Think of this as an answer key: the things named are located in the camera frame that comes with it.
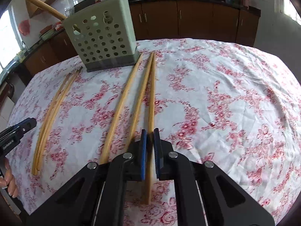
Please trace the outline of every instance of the pink flower pattern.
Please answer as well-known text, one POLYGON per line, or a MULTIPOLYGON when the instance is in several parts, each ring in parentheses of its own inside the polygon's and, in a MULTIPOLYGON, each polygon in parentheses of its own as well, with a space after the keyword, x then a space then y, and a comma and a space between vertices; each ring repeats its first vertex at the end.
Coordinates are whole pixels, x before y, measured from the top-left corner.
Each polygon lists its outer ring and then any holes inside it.
MULTIPOLYGON (((213 40, 146 40, 137 45, 144 56, 119 116, 109 160, 125 151, 136 90, 155 50, 155 127, 161 138, 192 161, 214 161, 276 222, 281 220, 301 190, 301 86, 285 64, 258 49, 213 40)), ((51 101, 65 76, 82 65, 74 57, 36 74, 11 113, 9 125, 27 117, 38 122, 8 155, 29 213, 86 163, 98 161, 132 69, 82 70, 52 126, 42 171, 32 176, 36 142, 51 101)), ((147 128, 149 90, 148 85, 137 137, 147 128)), ((127 191, 124 225, 177 225, 172 181, 153 184, 148 206, 140 205, 138 191, 127 191)))

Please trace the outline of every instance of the window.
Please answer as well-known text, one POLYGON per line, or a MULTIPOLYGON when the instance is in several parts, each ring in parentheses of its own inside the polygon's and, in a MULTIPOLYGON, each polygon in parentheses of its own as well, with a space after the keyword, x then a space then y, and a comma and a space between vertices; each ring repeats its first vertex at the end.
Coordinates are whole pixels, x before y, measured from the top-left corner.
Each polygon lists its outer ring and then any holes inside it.
POLYGON ((294 21, 296 21, 299 25, 301 25, 300 15, 297 13, 294 5, 290 0, 283 0, 283 12, 287 16, 291 17, 294 21))
POLYGON ((0 66, 1 71, 20 51, 16 34, 12 27, 12 18, 6 10, 0 18, 0 66))

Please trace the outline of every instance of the chopstick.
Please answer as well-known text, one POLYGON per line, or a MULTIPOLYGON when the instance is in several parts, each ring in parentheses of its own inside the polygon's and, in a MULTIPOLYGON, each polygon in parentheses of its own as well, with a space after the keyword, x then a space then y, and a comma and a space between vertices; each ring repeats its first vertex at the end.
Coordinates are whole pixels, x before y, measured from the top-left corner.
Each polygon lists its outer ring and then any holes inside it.
POLYGON ((74 75, 71 77, 70 81, 68 82, 67 86, 65 89, 62 91, 62 93, 59 95, 58 100, 55 102, 54 108, 49 114, 49 120, 46 122, 44 130, 42 132, 42 138, 40 140, 40 143, 37 143, 38 151, 37 151, 37 157, 36 157, 36 162, 33 164, 33 169, 32 169, 32 174, 37 175, 38 170, 41 170, 42 166, 42 156, 44 153, 44 149, 46 146, 47 139, 49 137, 52 125, 54 123, 55 117, 60 109, 61 103, 65 99, 67 92, 70 90, 71 85, 73 84, 74 80, 82 70, 82 67, 80 67, 74 75))
POLYGON ((45 130, 45 125, 46 123, 48 123, 48 119, 50 117, 50 114, 52 112, 52 109, 53 107, 55 106, 55 103, 58 99, 58 96, 61 94, 62 90, 63 90, 63 87, 64 85, 66 84, 66 82, 68 81, 70 77, 70 73, 66 75, 63 83, 61 84, 60 88, 58 89, 58 91, 56 92, 55 96, 53 97, 52 101, 51 101, 51 104, 48 108, 48 111, 47 111, 47 114, 45 116, 45 119, 44 119, 44 122, 41 126, 41 129, 40 129, 40 133, 39 133, 39 137, 38 137, 38 141, 37 141, 37 146, 36 146, 36 149, 35 149, 35 153, 34 153, 34 157, 33 157, 33 166, 32 166, 32 171, 34 170, 35 168, 35 164, 36 164, 36 159, 37 159, 37 156, 38 156, 38 150, 39 150, 39 145, 40 145, 40 142, 41 142, 41 138, 43 137, 44 135, 44 130, 45 130))
POLYGON ((143 53, 138 58, 138 61, 135 64, 135 66, 134 66, 134 68, 131 72, 131 75, 128 79, 126 87, 124 88, 123 94, 122 94, 122 96, 119 100, 119 103, 118 103, 117 107, 116 107, 116 110, 115 110, 115 113, 114 113, 114 117, 113 117, 110 129, 109 129, 109 132, 106 136, 106 140, 105 140, 104 146, 102 148, 102 152, 101 152, 100 159, 99 159, 99 164, 107 163, 107 161, 109 159, 109 151, 110 151, 110 148, 111 148, 112 139, 115 135, 115 129, 116 129, 117 122, 119 120, 119 115, 121 113, 121 109, 122 109, 124 101, 125 101, 125 99, 128 95, 128 92, 129 92, 129 90, 132 86, 133 80, 135 78, 135 75, 136 75, 137 69, 139 67, 139 64, 142 60, 142 57, 143 57, 143 53))
POLYGON ((135 133, 135 130, 136 130, 136 126, 137 126, 137 122, 138 122, 138 118, 139 118, 139 114, 140 114, 141 103, 142 103, 142 100, 143 100, 143 97, 144 97, 144 94, 145 94, 146 85, 147 85, 147 82, 148 82, 149 74, 150 74, 150 71, 151 71, 151 66, 152 66, 152 63, 153 63, 153 57, 154 57, 154 53, 151 52, 151 54, 148 58, 147 68, 146 68, 146 71, 145 71, 145 74, 144 74, 144 78, 143 78, 143 82, 142 82, 142 85, 141 85, 141 88, 140 88, 140 92, 139 92, 139 95, 138 95, 138 98, 137 98, 137 103, 136 103, 135 111, 134 111, 134 114, 133 114, 133 121, 132 121, 131 128, 130 128, 130 131, 129 131, 127 143, 125 144, 125 150, 128 149, 130 143, 133 141, 133 138, 134 138, 134 133, 135 133))
POLYGON ((148 109, 148 128, 147 134, 150 143, 147 146, 147 159, 146 159, 146 176, 144 182, 144 204, 151 203, 151 183, 152 183, 152 166, 153 166, 153 132, 154 132, 154 116, 155 116, 155 87, 156 87, 156 54, 154 54, 151 73, 150 73, 150 100, 148 109))

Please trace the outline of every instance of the floral tablecloth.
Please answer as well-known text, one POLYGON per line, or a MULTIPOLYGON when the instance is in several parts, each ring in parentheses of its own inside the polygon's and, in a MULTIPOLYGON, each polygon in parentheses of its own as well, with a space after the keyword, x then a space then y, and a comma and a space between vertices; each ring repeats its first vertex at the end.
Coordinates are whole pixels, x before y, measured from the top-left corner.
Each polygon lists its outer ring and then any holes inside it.
MULTIPOLYGON (((155 127, 162 139, 190 160, 214 161, 278 222, 300 193, 301 87, 276 56, 212 40, 146 40, 137 77, 120 116, 110 159, 125 152, 137 92, 147 58, 157 52, 155 127)), ((32 213, 89 161, 97 161, 114 109, 132 66, 76 78, 53 124, 43 168, 31 174, 40 127, 74 57, 34 76, 17 102, 9 125, 37 119, 9 155, 26 211, 32 213)), ((147 127, 148 93, 137 135, 147 127)), ((127 188, 124 224, 177 225, 172 181, 154 180, 152 204, 139 203, 139 184, 127 188)))

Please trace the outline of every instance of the hole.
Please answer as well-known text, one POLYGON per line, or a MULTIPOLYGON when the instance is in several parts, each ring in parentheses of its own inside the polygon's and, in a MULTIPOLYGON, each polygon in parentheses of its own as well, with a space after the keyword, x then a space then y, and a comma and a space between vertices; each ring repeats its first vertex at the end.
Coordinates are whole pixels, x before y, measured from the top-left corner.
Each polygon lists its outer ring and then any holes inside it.
POLYGON ((79 35, 80 32, 81 32, 81 31, 80 31, 80 28, 78 28, 77 25, 74 24, 74 25, 73 25, 73 33, 74 33, 75 35, 79 35))

